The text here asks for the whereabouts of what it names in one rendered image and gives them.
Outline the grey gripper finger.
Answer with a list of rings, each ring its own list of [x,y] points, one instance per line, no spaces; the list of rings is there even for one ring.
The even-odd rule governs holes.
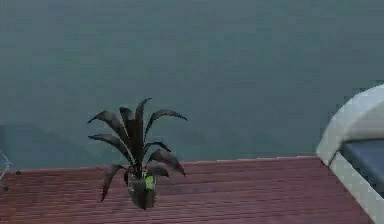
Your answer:
[[[5,174],[9,171],[11,171],[11,168],[12,168],[12,163],[11,161],[8,159],[8,157],[4,154],[4,152],[2,150],[0,150],[0,155],[4,158],[5,160],[5,168],[4,170],[2,171],[2,173],[0,174],[0,176],[5,176]],[[15,174],[16,175],[21,175],[22,172],[20,170],[16,170],[15,171]]]
[[[0,188],[4,191],[8,191],[9,187],[3,182],[3,179],[8,171],[10,171],[12,164],[6,164],[5,168],[0,171]]]

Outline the dark leafed potted house plant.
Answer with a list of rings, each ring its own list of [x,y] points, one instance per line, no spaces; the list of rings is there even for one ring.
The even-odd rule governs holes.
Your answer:
[[[110,171],[105,174],[103,179],[101,202],[108,195],[112,180],[121,169],[124,169],[123,180],[133,204],[143,210],[155,206],[157,177],[169,177],[168,170],[159,166],[159,163],[186,176],[183,166],[171,153],[168,146],[161,141],[147,142],[146,135],[153,123],[163,116],[183,120],[187,120],[187,118],[174,110],[160,109],[153,112],[147,125],[144,125],[144,107],[148,101],[149,98],[142,100],[135,111],[121,106],[119,108],[121,119],[118,119],[115,113],[103,110],[89,120],[89,123],[94,120],[103,121],[116,133],[116,136],[95,134],[89,136],[89,139],[110,144],[128,162],[128,166],[122,164],[110,166]]]

